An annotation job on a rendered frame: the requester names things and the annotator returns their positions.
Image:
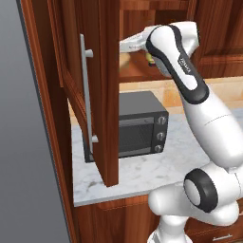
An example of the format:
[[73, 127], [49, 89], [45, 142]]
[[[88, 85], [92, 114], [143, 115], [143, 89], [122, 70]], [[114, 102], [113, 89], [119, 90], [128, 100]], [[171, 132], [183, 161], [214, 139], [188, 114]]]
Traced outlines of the tall wooden side panel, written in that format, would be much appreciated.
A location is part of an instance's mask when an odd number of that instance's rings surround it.
[[47, 0], [20, 0], [71, 243], [81, 243], [73, 206], [71, 126], [60, 87]]

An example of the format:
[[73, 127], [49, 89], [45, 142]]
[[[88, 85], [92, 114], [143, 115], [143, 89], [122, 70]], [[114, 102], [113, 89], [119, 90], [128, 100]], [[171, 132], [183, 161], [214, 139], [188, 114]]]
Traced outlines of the wooden base cabinet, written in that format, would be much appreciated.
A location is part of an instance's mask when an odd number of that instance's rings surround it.
[[[148, 207], [148, 196], [134, 196], [75, 209], [81, 243], [146, 243], [157, 228], [159, 217]], [[193, 243], [243, 243], [243, 199], [237, 201], [240, 215], [229, 227], [216, 227], [189, 218], [185, 233]], [[213, 241], [213, 237], [233, 237]]]

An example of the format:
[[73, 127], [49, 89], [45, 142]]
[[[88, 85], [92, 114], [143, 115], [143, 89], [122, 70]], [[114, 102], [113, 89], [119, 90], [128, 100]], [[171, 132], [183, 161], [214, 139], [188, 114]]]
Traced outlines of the closed wooden cabinet door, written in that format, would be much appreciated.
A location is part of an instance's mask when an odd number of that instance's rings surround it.
[[197, 0], [200, 46], [193, 61], [201, 76], [243, 76], [243, 0]]

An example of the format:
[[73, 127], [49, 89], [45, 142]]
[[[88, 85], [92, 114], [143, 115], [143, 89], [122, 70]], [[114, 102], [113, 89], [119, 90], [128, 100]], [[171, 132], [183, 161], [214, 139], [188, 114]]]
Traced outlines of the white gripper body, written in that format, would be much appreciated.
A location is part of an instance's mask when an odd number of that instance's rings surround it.
[[142, 31], [120, 41], [120, 53], [137, 52], [146, 50], [145, 44], [149, 31]]

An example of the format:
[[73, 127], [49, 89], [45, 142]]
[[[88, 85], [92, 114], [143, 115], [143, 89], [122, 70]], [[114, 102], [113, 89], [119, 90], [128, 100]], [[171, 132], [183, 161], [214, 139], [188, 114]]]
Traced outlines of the yellow mustard bottle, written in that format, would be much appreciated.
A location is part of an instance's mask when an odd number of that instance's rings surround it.
[[146, 52], [145, 57], [146, 57], [146, 60], [147, 60], [149, 66], [155, 66], [156, 65], [155, 61], [152, 58], [152, 55], [150, 53]]

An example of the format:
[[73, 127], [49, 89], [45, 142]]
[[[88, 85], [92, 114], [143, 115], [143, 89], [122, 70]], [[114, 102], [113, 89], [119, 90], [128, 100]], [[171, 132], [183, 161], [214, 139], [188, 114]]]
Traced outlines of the open wooden wall cabinet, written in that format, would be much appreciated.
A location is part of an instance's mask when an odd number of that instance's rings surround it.
[[[153, 25], [167, 25], [195, 18], [197, 0], [121, 0], [120, 39], [125, 39]], [[145, 51], [121, 54], [120, 82], [133, 83], [165, 80], [148, 64]]]

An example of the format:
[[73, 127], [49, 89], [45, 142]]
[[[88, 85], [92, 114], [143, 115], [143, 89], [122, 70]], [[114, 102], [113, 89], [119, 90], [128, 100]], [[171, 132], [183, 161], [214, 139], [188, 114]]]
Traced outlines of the grey refrigerator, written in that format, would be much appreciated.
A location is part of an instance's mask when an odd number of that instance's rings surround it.
[[0, 243], [70, 243], [20, 0], [0, 0]]

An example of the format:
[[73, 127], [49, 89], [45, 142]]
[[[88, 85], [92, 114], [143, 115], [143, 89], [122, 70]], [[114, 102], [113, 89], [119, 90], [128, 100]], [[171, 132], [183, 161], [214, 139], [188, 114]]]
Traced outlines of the black toaster oven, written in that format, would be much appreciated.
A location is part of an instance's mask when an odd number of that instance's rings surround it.
[[[164, 125], [158, 124], [160, 116], [167, 119]], [[164, 149], [168, 120], [168, 111], [152, 91], [121, 93], [118, 137], [111, 151], [116, 152], [119, 159], [156, 154], [156, 145], [161, 145]], [[165, 134], [163, 140], [157, 140], [159, 132]]]

